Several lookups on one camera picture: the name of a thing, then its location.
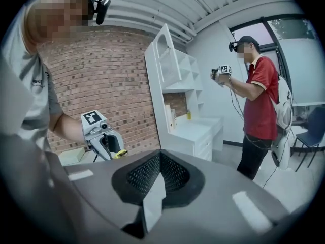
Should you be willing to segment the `person's gray t-shirt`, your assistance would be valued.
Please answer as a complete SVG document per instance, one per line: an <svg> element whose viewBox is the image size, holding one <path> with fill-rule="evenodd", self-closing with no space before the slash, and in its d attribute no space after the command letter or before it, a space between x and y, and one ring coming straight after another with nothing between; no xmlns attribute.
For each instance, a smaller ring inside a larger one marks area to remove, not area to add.
<svg viewBox="0 0 325 244"><path fill-rule="evenodd" d="M34 101L21 125L19 135L36 143L43 151L51 151L47 138L50 116L61 114L62 108L54 90L52 75L38 52L30 53L23 41L22 7L10 25L1 52L13 72L33 95Z"/></svg>

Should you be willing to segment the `black-framed window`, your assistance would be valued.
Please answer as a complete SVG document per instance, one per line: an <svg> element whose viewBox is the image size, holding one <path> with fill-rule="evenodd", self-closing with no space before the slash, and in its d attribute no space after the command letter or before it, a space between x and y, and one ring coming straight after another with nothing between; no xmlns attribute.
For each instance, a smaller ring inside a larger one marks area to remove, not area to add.
<svg viewBox="0 0 325 244"><path fill-rule="evenodd" d="M231 28L235 40L252 36L275 64L295 106L325 105L325 51L311 22L302 17L260 19Z"/></svg>

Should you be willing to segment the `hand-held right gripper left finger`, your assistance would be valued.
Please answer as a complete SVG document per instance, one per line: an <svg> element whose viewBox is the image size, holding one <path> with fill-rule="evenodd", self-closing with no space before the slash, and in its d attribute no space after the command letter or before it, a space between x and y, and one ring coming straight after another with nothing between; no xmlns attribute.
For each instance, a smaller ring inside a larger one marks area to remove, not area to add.
<svg viewBox="0 0 325 244"><path fill-rule="evenodd" d="M62 166L50 157L50 172L72 224L73 244L161 244L161 231L145 227L143 194L128 181L129 171L153 159L147 151L117 160Z"/></svg>

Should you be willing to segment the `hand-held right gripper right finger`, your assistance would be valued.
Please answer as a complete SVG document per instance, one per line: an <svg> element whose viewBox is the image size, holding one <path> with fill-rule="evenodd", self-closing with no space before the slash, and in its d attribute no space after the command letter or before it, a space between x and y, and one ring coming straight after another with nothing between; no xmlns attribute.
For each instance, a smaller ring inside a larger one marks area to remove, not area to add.
<svg viewBox="0 0 325 244"><path fill-rule="evenodd" d="M205 185L187 207L165 209L149 233L151 244L280 244L288 210L235 169L190 155Z"/></svg>

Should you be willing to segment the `white flat box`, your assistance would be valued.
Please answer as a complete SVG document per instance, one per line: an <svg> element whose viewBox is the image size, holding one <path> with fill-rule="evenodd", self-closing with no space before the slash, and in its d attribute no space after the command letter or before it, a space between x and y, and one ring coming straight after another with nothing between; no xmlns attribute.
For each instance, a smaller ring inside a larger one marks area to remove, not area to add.
<svg viewBox="0 0 325 244"><path fill-rule="evenodd" d="M67 165L74 165L79 163L84 154L85 154L85 149L82 147L78 149L64 151L61 154L59 154L58 157L60 163L63 166L67 166Z"/></svg>

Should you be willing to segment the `white hutch cabinet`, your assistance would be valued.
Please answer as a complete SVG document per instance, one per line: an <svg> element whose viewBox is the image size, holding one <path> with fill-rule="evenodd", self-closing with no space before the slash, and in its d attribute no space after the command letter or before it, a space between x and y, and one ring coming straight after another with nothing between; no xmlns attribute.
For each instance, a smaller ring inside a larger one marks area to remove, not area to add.
<svg viewBox="0 0 325 244"><path fill-rule="evenodd" d="M204 90L197 61L175 49L164 24L145 51L145 62L154 116L163 149L210 161L214 150L223 146L223 119L204 116ZM165 94L184 93L186 113L176 116L175 108L164 101Z"/></svg>

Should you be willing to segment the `person's left forearm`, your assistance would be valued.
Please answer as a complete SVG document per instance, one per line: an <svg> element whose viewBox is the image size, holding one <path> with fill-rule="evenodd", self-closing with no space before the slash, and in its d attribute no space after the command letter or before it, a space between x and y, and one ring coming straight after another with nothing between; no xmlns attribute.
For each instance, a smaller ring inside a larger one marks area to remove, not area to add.
<svg viewBox="0 0 325 244"><path fill-rule="evenodd" d="M65 113L52 114L49 120L49 130L65 140L83 143L84 134L81 121L75 120Z"/></svg>

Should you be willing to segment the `white desk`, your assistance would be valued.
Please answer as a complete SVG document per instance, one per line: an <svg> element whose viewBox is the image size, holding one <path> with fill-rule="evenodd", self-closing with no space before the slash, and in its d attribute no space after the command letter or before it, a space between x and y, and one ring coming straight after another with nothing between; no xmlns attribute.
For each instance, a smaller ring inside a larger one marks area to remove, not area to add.
<svg viewBox="0 0 325 244"><path fill-rule="evenodd" d="M88 163L92 163L93 161L99 161L99 160L100 160L99 157L96 158L96 154L93 151L86 151L82 159L80 160L80 162L77 164L88 164Z"/></svg>

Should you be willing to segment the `blue chair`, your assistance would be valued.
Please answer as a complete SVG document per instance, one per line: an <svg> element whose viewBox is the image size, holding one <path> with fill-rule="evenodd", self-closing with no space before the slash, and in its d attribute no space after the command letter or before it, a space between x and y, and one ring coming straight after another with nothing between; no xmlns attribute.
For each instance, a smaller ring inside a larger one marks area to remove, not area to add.
<svg viewBox="0 0 325 244"><path fill-rule="evenodd" d="M305 155L303 156L300 164L298 165L295 172L298 171L304 159L307 156L307 153L313 152L313 156L311 161L308 164L308 168L310 167L314 157L319 149L319 145L321 144L325 135L325 107L316 107L308 116L308 128L304 133L299 133L296 135L294 146L297 141L302 143L302 146L299 151L299 155L303 150L303 147L306 147Z"/></svg>

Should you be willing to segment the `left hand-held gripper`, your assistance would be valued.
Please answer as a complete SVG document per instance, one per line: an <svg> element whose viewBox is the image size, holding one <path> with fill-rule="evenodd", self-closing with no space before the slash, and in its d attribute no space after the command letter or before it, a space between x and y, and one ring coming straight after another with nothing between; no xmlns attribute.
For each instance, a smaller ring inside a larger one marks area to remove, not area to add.
<svg viewBox="0 0 325 244"><path fill-rule="evenodd" d="M111 153L124 149L122 137L107 123L107 119L97 110L81 114L84 141L103 160L112 159Z"/></svg>

